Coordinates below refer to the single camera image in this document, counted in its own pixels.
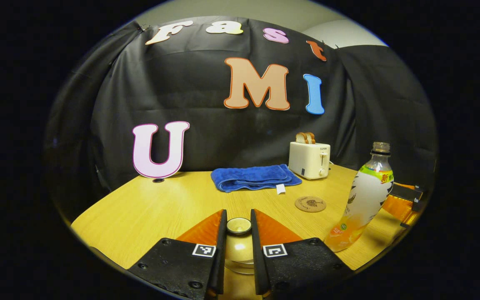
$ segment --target screw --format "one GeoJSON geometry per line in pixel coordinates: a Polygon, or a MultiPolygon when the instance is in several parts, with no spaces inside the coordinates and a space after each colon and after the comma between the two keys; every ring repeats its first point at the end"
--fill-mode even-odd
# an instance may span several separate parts
{"type": "Polygon", "coordinates": [[[200,289],[203,287],[202,283],[199,281],[190,281],[188,285],[190,285],[190,287],[194,289],[200,289]]]}

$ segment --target bottle label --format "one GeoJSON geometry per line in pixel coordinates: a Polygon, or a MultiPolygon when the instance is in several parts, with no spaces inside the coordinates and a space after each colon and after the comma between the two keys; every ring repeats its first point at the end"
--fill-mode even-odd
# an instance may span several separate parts
{"type": "Polygon", "coordinates": [[[333,233],[335,235],[340,235],[340,234],[343,234],[343,231],[341,231],[338,226],[335,226],[335,228],[333,228],[333,233]]]}
{"type": "Polygon", "coordinates": [[[358,171],[364,174],[377,177],[379,181],[381,181],[381,184],[390,183],[394,181],[394,172],[392,171],[375,171],[374,169],[370,169],[365,165],[363,165],[358,171]]]}
{"type": "Polygon", "coordinates": [[[361,167],[353,180],[348,204],[344,216],[353,221],[346,224],[354,230],[368,224],[383,206],[388,194],[392,191],[394,173],[361,167]]]}

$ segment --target cork coaster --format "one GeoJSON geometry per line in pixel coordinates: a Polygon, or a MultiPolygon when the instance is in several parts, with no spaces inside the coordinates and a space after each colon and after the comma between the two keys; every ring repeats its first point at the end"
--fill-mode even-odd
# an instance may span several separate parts
{"type": "Polygon", "coordinates": [[[295,207],[309,213],[317,213],[327,207],[325,201],[314,196],[300,197],[295,200],[295,207]]]}

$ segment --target ceiling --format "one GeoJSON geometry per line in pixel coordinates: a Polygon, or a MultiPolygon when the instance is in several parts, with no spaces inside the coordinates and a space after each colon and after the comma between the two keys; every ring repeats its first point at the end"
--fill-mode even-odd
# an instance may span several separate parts
{"type": "Polygon", "coordinates": [[[170,0],[136,17],[140,25],[207,15],[245,17],[303,32],[322,23],[347,17],[309,0],[170,0]]]}

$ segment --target foam letter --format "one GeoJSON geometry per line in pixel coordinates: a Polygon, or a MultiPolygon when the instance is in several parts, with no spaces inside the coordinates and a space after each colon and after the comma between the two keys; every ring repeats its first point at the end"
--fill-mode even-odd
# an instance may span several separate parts
{"type": "Polygon", "coordinates": [[[286,33],[282,30],[274,29],[274,28],[264,28],[263,32],[264,37],[267,40],[272,40],[274,42],[286,44],[288,43],[288,38],[286,37],[286,33]]]}
{"type": "Polygon", "coordinates": [[[269,99],[265,103],[269,109],[290,108],[290,103],[286,100],[286,67],[272,63],[261,77],[248,59],[229,57],[225,63],[231,67],[230,95],[223,102],[226,107],[247,108],[249,100],[244,97],[245,87],[256,107],[262,104],[266,93],[269,93],[269,99]]]}
{"type": "Polygon", "coordinates": [[[170,152],[163,163],[151,160],[151,142],[153,134],[158,130],[155,124],[144,124],[133,129],[135,148],[133,150],[133,165],[136,171],[144,177],[166,178],[175,174],[183,164],[183,139],[185,131],[190,128],[188,122],[170,122],[164,126],[170,133],[170,152]]]}
{"type": "Polygon", "coordinates": [[[212,23],[212,26],[207,27],[208,33],[228,33],[228,34],[241,34],[244,32],[242,24],[234,21],[219,21],[212,23]]]}
{"type": "Polygon", "coordinates": [[[310,45],[310,48],[312,49],[312,53],[322,61],[327,61],[327,59],[322,55],[323,49],[316,44],[316,42],[313,42],[312,40],[307,40],[307,43],[310,45]]]}
{"type": "Polygon", "coordinates": [[[322,96],[320,94],[322,80],[311,74],[303,75],[303,79],[305,79],[308,84],[308,105],[305,107],[307,112],[313,115],[325,113],[322,106],[322,96]]]}
{"type": "Polygon", "coordinates": [[[184,22],[181,22],[181,23],[164,25],[164,26],[160,27],[158,29],[157,34],[151,40],[148,40],[147,42],[145,42],[145,44],[146,45],[151,45],[151,44],[155,44],[157,42],[163,42],[163,41],[170,38],[168,36],[168,33],[176,34],[179,31],[181,31],[183,26],[190,26],[193,23],[194,23],[193,21],[184,21],[184,22]]]}

